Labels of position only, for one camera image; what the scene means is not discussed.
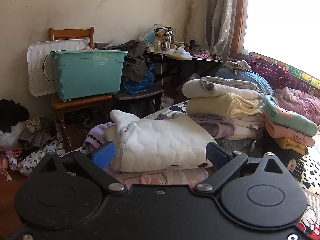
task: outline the window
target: window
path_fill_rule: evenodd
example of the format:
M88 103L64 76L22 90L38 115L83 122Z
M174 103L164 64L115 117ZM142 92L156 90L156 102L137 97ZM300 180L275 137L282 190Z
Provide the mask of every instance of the window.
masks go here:
M237 0L230 57L250 51L320 77L320 0Z

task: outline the black stool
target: black stool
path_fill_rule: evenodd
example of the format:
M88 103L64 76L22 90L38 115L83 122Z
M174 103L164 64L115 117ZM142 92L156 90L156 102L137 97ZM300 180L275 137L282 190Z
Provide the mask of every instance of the black stool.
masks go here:
M152 86L147 91L143 91L137 94L129 94L129 93L123 93L118 92L116 94L113 94L113 98L116 100L116 106L115 108L121 111L126 111L126 108L135 103L144 102L144 117L149 115L149 104L150 100L155 99L155 111L160 110L161 105L161 94L162 94L162 88Z

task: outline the folded yellow garment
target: folded yellow garment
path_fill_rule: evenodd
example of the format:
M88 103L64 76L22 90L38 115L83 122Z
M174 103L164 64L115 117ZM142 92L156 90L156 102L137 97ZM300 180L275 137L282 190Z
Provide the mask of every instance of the folded yellow garment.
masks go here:
M191 98L186 106L187 115L216 114L227 118L243 117L261 113L257 108L259 99L243 99L234 93L219 97Z
M305 155L305 144L297 143L294 140L291 140L289 137L282 137L282 138L274 138L277 144L282 149L292 149L296 151L297 153L300 153L302 155Z

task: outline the black cable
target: black cable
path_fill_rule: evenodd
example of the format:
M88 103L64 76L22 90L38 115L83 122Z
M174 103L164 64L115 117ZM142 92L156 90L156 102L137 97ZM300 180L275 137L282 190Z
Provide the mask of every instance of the black cable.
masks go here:
M47 59L48 55L51 54L51 53L53 53L53 52L57 52L57 51L56 51L56 50L50 51L50 52L47 54L47 56L45 56L44 61L43 61L43 64L42 64L42 68L41 68L41 69L43 70L43 75L44 75L45 79L48 80L48 81L56 81L56 79L54 79L54 80L49 80L49 79L47 79L47 77L45 76L45 73L44 73L44 63L45 63L45 60Z

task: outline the wooden window frame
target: wooden window frame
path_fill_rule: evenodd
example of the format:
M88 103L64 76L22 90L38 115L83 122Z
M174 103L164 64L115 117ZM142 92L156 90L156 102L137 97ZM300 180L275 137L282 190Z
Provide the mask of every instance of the wooden window frame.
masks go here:
M231 59L248 60L248 55L238 52L238 48L241 43L241 35L244 28L244 15L246 13L244 11L244 4L245 0L237 0L236 2L236 16L229 52L229 58Z

